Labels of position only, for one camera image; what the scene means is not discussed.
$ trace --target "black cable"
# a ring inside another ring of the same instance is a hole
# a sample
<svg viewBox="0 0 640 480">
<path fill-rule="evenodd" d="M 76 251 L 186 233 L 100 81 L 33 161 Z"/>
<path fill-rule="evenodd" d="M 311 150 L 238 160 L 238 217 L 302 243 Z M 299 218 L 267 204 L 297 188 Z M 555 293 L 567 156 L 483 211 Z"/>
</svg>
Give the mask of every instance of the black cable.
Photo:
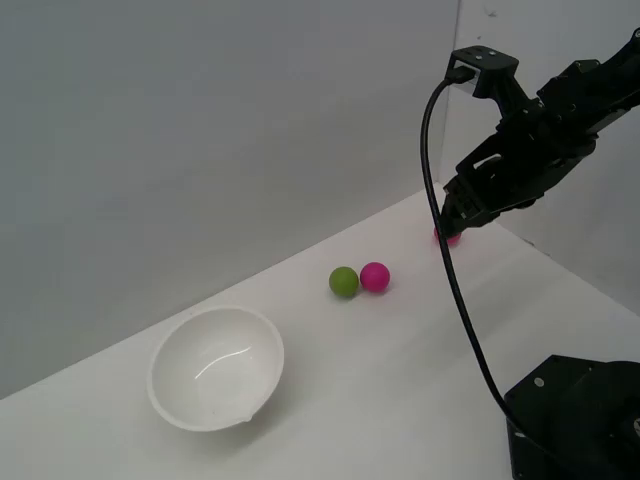
<svg viewBox="0 0 640 480">
<path fill-rule="evenodd" d="M 447 244 L 447 239 L 440 223 L 440 209 L 438 208 L 438 201 L 436 200 L 436 194 L 433 187 L 433 178 L 431 177 L 431 170 L 429 168 L 429 151 L 427 145 L 429 137 L 429 124 L 431 123 L 431 115 L 433 114 L 433 109 L 442 92 L 448 86 L 454 83 L 464 83 L 466 81 L 465 77 L 459 75 L 464 75 L 464 73 L 465 72 L 463 72 L 462 69 L 455 69 L 447 73 L 447 77 L 440 82 L 440 84 L 431 94 L 431 98 L 429 98 L 429 102 L 427 103 L 427 107 L 424 112 L 424 117 L 422 118 L 422 127 L 420 129 L 420 160 L 422 163 L 422 176 L 424 179 L 424 187 L 427 191 L 427 199 L 429 200 L 431 216 L 433 217 L 433 223 L 435 224 L 436 232 L 438 233 L 438 243 L 440 245 L 440 251 L 442 253 L 444 269 L 447 274 L 447 279 L 449 280 L 449 285 L 451 286 L 451 293 L 453 294 L 456 307 L 458 308 L 460 318 L 462 319 L 462 324 L 464 325 L 464 329 L 467 332 L 467 336 L 469 337 L 471 348 L 473 349 L 473 353 L 475 354 L 478 365 L 480 366 L 480 371 L 482 372 L 482 376 L 484 377 L 484 381 L 487 384 L 487 387 L 489 387 L 489 391 L 491 392 L 493 399 L 498 404 L 498 406 L 502 410 L 502 413 L 504 413 L 504 416 L 507 418 L 507 421 L 513 426 L 513 428 L 515 428 L 520 434 L 524 435 L 524 437 L 532 445 L 540 449 L 543 453 L 548 455 L 551 459 L 555 460 L 558 464 L 567 468 L 565 463 L 561 462 L 555 454 L 550 452 L 546 447 L 541 445 L 540 442 L 538 442 L 534 438 L 531 438 L 531 436 L 527 434 L 527 429 L 522 426 L 520 421 L 515 417 L 507 403 L 502 398 L 502 395 L 500 395 L 498 387 L 496 386 L 496 383 L 491 375 L 491 371 L 489 370 L 489 365 L 487 365 L 487 360 L 485 359 L 484 352 L 482 351 L 482 347 L 480 346 L 480 341 L 478 340 L 476 332 L 473 328 L 473 324 L 471 323 L 471 318 L 469 317 L 467 306 L 464 303 L 464 298 L 462 297 L 462 292 L 460 291 L 460 285 L 458 285 L 458 279 L 456 278 L 456 272 L 453 268 L 453 261 L 451 260 L 449 245 Z"/>
</svg>

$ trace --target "green ball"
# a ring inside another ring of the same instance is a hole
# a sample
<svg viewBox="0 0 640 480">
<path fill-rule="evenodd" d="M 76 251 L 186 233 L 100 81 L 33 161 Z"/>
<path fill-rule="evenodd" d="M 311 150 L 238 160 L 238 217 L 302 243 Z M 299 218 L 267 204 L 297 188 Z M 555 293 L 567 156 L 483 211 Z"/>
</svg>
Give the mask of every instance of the green ball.
<svg viewBox="0 0 640 480">
<path fill-rule="evenodd" d="M 353 297 L 359 285 L 358 274 L 353 268 L 338 267 L 329 277 L 329 288 L 339 297 Z"/>
</svg>

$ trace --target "bowl rim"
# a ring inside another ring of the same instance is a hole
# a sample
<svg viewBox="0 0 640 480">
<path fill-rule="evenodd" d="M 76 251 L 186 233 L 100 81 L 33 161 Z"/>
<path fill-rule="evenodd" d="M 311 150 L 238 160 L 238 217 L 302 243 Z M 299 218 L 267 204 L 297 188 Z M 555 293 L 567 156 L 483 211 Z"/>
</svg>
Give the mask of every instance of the bowl rim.
<svg viewBox="0 0 640 480">
<path fill-rule="evenodd" d="M 276 372 L 276 375 L 274 375 L 269 388 L 266 389 L 266 391 L 264 392 L 260 400 L 256 402 L 255 406 L 253 407 L 253 411 L 247 412 L 247 414 L 244 417 L 235 417 L 228 420 L 211 422 L 211 423 L 206 423 L 202 425 L 189 424 L 174 417 L 167 410 L 165 410 L 164 407 L 160 404 L 156 396 L 155 389 L 153 387 L 153 372 L 155 370 L 156 361 L 158 359 L 158 355 L 162 351 L 162 348 L 165 346 L 169 338 L 171 338 L 179 328 L 183 327 L 185 324 L 187 324 L 191 320 L 198 318 L 200 315 L 210 313 L 210 312 L 222 311 L 222 310 L 239 310 L 239 311 L 248 313 L 250 315 L 253 315 L 257 319 L 259 319 L 260 321 L 262 321 L 262 323 L 264 323 L 269 328 L 273 338 L 276 341 L 276 346 L 278 349 L 278 359 L 277 359 L 278 364 L 276 365 L 277 372 Z M 146 390 L 147 390 L 147 395 L 149 397 L 149 400 L 151 401 L 151 405 L 153 405 L 153 408 L 156 410 L 156 412 L 158 412 L 158 414 L 162 418 L 164 418 L 170 424 L 178 428 L 182 428 L 183 430 L 189 430 L 191 432 L 213 432 L 215 430 L 221 430 L 223 428 L 231 427 L 233 425 L 237 425 L 238 423 L 248 422 L 249 420 L 251 420 L 251 418 L 262 408 L 262 406 L 266 403 L 269 397 L 271 397 L 271 395 L 273 394 L 274 390 L 276 389 L 276 386 L 280 382 L 280 377 L 282 376 L 283 368 L 284 368 L 284 345 L 282 343 L 282 337 L 280 336 L 280 332 L 278 331 L 276 326 L 271 322 L 271 320 L 269 320 L 262 313 L 258 312 L 257 310 L 253 310 L 251 308 L 247 308 L 239 305 L 216 305 L 212 307 L 207 307 L 198 312 L 190 312 L 190 315 L 188 318 L 185 318 L 180 322 L 178 322 L 177 325 L 173 326 L 173 328 L 171 328 L 169 332 L 165 334 L 162 341 L 155 348 L 154 353 L 151 356 L 151 362 L 149 365 L 149 369 L 147 371 Z"/>
</svg>

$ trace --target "white tabletop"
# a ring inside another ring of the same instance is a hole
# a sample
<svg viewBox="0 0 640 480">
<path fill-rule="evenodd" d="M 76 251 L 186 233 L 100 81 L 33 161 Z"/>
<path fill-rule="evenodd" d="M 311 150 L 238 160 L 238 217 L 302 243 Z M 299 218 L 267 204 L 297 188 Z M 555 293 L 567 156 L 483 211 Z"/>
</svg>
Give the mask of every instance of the white tabletop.
<svg viewBox="0 0 640 480">
<path fill-rule="evenodd" d="M 2 478 L 510 479 L 431 228 L 424 194 L 410 197 L 0 401 Z M 466 232 L 454 258 L 503 391 L 552 353 L 640 361 L 637 316 L 501 227 Z M 334 266 L 369 261 L 389 266 L 390 291 L 330 294 Z M 150 355 L 172 325 L 228 303 L 276 324 L 282 381 L 248 424 L 178 430 L 147 400 Z"/>
</svg>

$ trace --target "white bowl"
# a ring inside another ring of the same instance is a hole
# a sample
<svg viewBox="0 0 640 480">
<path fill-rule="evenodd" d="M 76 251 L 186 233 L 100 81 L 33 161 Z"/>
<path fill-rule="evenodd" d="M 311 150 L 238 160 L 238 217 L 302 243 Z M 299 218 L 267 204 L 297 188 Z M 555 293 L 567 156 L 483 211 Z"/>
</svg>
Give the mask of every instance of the white bowl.
<svg viewBox="0 0 640 480">
<path fill-rule="evenodd" d="M 282 374 L 276 327 L 242 307 L 187 319 L 160 344 L 147 376 L 151 404 L 167 422 L 210 432 L 248 422 Z"/>
</svg>

